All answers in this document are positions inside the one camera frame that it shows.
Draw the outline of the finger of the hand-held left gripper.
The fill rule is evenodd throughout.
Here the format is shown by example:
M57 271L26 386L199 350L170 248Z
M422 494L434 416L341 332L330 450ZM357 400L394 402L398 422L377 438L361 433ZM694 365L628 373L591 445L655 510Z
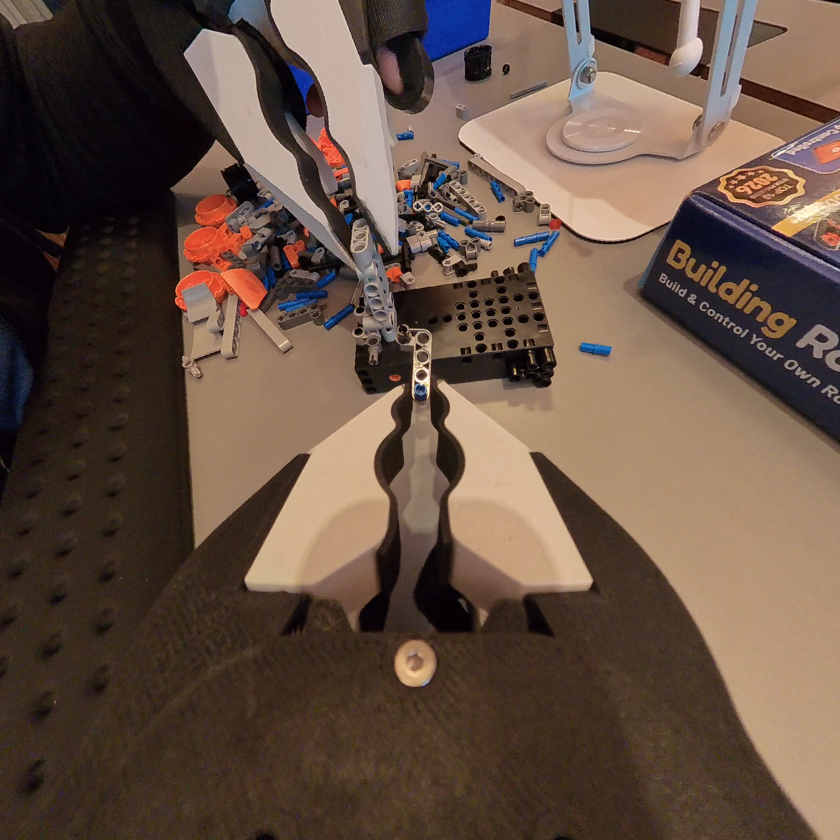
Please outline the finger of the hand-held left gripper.
M396 252L392 136L364 2L272 1L268 9L286 53L317 84L328 133L350 166L361 208L384 247Z
M231 153L348 266L350 228L331 204L333 171L287 112L277 69L248 33L204 29L185 52L230 138Z

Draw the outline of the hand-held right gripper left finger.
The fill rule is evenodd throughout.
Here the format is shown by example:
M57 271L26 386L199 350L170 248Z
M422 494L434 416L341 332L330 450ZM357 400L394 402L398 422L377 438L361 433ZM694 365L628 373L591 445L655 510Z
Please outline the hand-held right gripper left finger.
M397 504L411 423L395 388L315 447L245 576L252 592L341 604L354 629L380 626L400 570Z

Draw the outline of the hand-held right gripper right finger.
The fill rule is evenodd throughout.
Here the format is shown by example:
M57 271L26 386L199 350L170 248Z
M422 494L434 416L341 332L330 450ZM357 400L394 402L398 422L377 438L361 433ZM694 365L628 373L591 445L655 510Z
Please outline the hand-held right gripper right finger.
M538 466L551 467L440 381L431 417L448 481L429 555L429 620L470 629L479 611L593 584Z

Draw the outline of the pile of building pieces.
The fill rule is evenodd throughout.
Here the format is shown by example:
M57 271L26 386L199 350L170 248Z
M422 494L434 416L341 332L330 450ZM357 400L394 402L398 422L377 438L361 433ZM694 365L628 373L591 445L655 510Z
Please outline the pile of building pieces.
M362 218L350 183L350 168L338 147L322 129L316 142L338 187L331 202L352 227ZM428 254L447 276L465 277L490 251L494 234L507 228L504 215L490 217L467 190L468 175L485 180L499 203L510 200L514 213L537 213L537 231L514 240L531 248L531 271L556 241L561 221L549 204L538 204L533 193L474 155L462 167L435 154L404 163L397 171L395 199L398 249L388 256L378 250L394 296L415 282L412 264ZM238 356L240 322L250 316L281 351L291 348L283 331L302 322L326 329L354 316L361 284L355 262L345 266L294 217L291 210L246 169L234 164L223 171L228 191L207 196L196 205L199 227L184 243L184 257L193 272L175 288L175 304L194 325L187 355L197 362L215 353Z

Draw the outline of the grey beam piece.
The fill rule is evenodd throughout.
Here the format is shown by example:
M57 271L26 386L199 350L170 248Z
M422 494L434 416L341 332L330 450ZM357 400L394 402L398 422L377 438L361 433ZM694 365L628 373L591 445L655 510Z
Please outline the grey beam piece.
M430 332L425 329L412 329L406 324L401 324L396 330L395 340L401 350L413 355L412 395L415 383L423 383L427 386L429 396L432 378L432 336Z

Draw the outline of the grey beam and connector assembly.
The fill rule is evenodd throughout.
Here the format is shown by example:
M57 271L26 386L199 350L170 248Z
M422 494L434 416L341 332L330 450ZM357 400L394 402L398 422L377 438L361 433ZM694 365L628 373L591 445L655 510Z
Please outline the grey beam and connector assembly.
M351 255L362 295L355 309L360 325L353 336L366 349L368 364L378 365L382 343L396 339L396 310L382 257L369 225L362 218L356 219L351 228Z

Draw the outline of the person's left forearm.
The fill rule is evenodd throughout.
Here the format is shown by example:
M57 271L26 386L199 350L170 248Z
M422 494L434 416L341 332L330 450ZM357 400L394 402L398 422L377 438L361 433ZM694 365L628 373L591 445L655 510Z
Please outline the person's left forearm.
M59 233L168 191L215 139L155 64L130 2L2 18L2 221Z

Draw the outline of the blue storage bin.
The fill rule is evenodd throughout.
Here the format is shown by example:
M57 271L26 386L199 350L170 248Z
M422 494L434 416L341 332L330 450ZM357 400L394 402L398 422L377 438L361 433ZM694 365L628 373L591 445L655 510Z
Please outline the blue storage bin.
M487 37L490 2L425 2L428 29L423 45L429 59L440 58Z

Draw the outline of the blue robot kit box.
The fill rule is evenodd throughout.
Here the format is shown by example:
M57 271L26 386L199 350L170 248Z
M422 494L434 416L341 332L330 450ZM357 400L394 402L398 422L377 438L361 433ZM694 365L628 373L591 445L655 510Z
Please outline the blue robot kit box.
M839 439L839 120L690 194L640 291Z

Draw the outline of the person's blue jeans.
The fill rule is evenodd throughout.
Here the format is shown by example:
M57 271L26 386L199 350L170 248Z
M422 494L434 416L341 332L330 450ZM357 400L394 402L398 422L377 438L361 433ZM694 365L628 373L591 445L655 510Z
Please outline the person's blue jeans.
M12 327L1 319L1 466L11 464L18 431L23 423L35 373L24 345Z

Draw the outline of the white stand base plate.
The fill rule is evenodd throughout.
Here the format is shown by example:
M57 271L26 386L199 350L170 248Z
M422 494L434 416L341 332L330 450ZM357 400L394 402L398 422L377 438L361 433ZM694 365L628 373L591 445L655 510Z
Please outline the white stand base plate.
M639 238L666 225L694 189L782 145L782 139L730 121L721 139L682 161L653 151L683 151L696 104L614 73L595 82L597 98L610 97L644 115L644 133L631 147L590 155L565 147L554 126L571 115L570 82L564 80L531 96L472 119L460 141L489 165L550 205L577 235L603 243Z

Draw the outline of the metal stand bracket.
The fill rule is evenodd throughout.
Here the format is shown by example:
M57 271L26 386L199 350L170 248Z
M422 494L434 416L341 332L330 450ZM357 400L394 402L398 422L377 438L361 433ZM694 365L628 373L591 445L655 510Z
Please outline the metal stand bracket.
M718 16L706 105L695 120L687 158L714 144L728 126L740 92L740 75L757 1L725 1Z
M597 63L594 58L590 2L562 1L563 28L570 60L570 92L572 109L585 109L594 92Z

